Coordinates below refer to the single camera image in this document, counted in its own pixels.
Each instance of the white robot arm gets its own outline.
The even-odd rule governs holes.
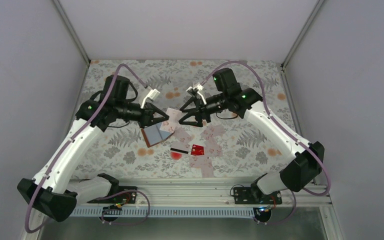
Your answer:
[[[255,90],[242,90],[230,68],[220,69],[212,76],[217,90],[221,93],[204,99],[200,93],[203,89],[200,84],[188,89],[192,97],[180,108],[186,115],[179,123],[202,127],[203,120],[211,122],[211,114],[229,110],[250,122],[277,146],[282,156],[290,163],[281,171],[267,173],[251,184],[256,201],[280,190],[299,192],[321,173],[321,166],[306,148],[323,161],[325,149],[322,144],[311,143],[292,130],[270,108],[264,107],[263,98]],[[195,108],[186,109],[191,103],[195,104]],[[190,117],[194,117],[195,121],[186,121]],[[295,139],[286,134],[274,120]]]
[[[112,80],[113,76],[109,76],[103,91],[97,92],[80,105],[68,135],[46,165],[34,175],[33,179],[23,178],[18,183],[17,189],[26,202],[30,203],[33,199],[33,208],[57,222],[68,218],[76,205],[120,192],[118,180],[107,174],[99,174],[93,179],[82,182],[69,183],[86,151],[111,123],[122,119],[125,122],[135,121],[139,127],[144,128],[169,119],[165,112],[146,102],[148,99],[153,101],[160,92],[151,89],[139,101],[140,104],[133,103],[137,98],[137,91],[130,80],[122,76],[116,77],[109,97],[104,101],[104,95],[109,92]],[[135,91],[135,98],[126,99],[129,86]],[[102,102],[104,102],[102,109],[92,119],[92,115]]]

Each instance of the enclosure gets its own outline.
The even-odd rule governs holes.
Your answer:
[[[261,94],[247,65],[261,77],[271,111],[298,135],[324,145],[329,194],[301,190],[294,200],[282,190],[282,203],[270,204],[268,223],[296,212],[282,224],[257,224],[255,209],[267,204],[238,204],[232,187],[247,187],[289,164],[276,139],[223,111],[203,127],[183,126],[191,146],[211,151],[202,160],[174,155],[176,134],[149,146],[132,121],[104,131],[70,178],[106,173],[137,187],[150,199],[149,219],[132,227],[102,224],[98,217],[107,205],[85,203],[63,222],[25,232],[28,204],[17,183],[47,163],[81,104],[120,64],[160,91],[152,103],[166,112],[178,110],[190,98],[188,87],[228,61],[242,89]],[[118,75],[145,93],[127,68]],[[219,93],[212,79],[203,92],[207,99]],[[209,132],[215,132],[210,140]],[[306,188],[329,190],[325,172]],[[147,206],[138,195],[105,216],[133,223]],[[45,219],[34,210],[30,227]],[[121,236],[384,239],[384,1],[0,0],[0,239]]]

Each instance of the floral tablecloth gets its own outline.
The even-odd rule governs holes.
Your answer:
[[[115,71],[118,64],[125,63],[142,80],[161,92],[153,104],[164,111],[167,108],[179,109],[190,97],[185,90],[202,82],[214,68],[224,62],[226,60],[92,60],[79,104],[93,93],[102,90],[105,79]],[[263,79],[266,101],[270,108],[294,128],[276,63],[244,62],[254,68]],[[227,67],[233,69],[242,89],[254,88],[257,92],[261,91],[256,78],[247,68],[238,64]],[[119,75],[129,78],[139,92],[145,91],[126,69],[122,68]],[[208,81],[204,87],[206,97],[219,93],[212,81]],[[219,117],[229,118],[232,113],[222,112]],[[120,126],[123,124],[121,120],[114,123]],[[182,127],[194,138],[191,142],[193,144],[204,142],[201,133],[206,128],[219,125],[224,128],[224,133],[214,138],[222,147],[222,155],[210,159],[215,178],[257,177],[278,171],[288,164],[270,139],[243,119],[222,120],[214,115],[211,116],[211,123],[205,125],[202,128]],[[99,173],[107,173],[115,178],[202,178],[200,169],[191,167],[189,157],[178,160],[171,157],[170,146],[175,141],[176,139],[171,137],[148,148],[137,123],[132,122],[123,128],[109,128],[87,151],[72,178],[87,179]]]

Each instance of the gray wall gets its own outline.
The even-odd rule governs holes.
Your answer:
[[[328,0],[287,73],[346,239],[384,239],[384,1]]]
[[[17,191],[60,144],[86,64],[52,1],[0,0],[0,239],[18,239]]]
[[[317,0],[60,2],[92,59],[281,63]]]

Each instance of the floor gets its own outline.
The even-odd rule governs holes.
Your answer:
[[[161,92],[153,102],[154,105],[164,111],[167,108],[179,109],[189,98],[185,90],[202,82],[213,69],[225,62],[226,60],[92,60],[79,104],[101,90],[105,79],[115,71],[117,65],[125,63],[143,81]],[[255,69],[263,79],[269,107],[294,128],[276,63],[243,62]],[[227,67],[232,68],[242,89],[254,88],[257,92],[261,91],[255,76],[247,68],[238,64]],[[139,94],[145,92],[126,69],[122,68],[119,75],[129,78]],[[213,81],[208,81],[204,87],[206,97],[219,93]],[[229,118],[233,114],[222,112],[219,116]],[[120,120],[114,124],[121,126],[124,122]],[[223,120],[211,116],[211,122],[205,123],[202,128],[182,127],[191,138],[190,145],[203,146],[208,152],[216,152],[217,149],[218,154],[209,156],[208,161],[187,154],[176,159],[170,148],[178,139],[172,136],[167,141],[148,148],[139,126],[133,122],[123,128],[109,128],[88,150],[72,178],[88,179],[99,173],[107,173],[119,179],[259,177],[264,173],[279,171],[288,164],[270,139],[244,119]],[[211,136],[213,144],[209,144],[206,133],[214,130],[217,134]]]
[[[281,220],[291,209],[273,211],[273,221]],[[131,222],[137,218],[119,218]],[[41,231],[40,240],[323,240],[325,229],[318,207],[299,207],[293,218],[282,225],[257,225],[239,218],[150,218],[137,226],[102,224],[96,217],[70,217],[53,222]]]

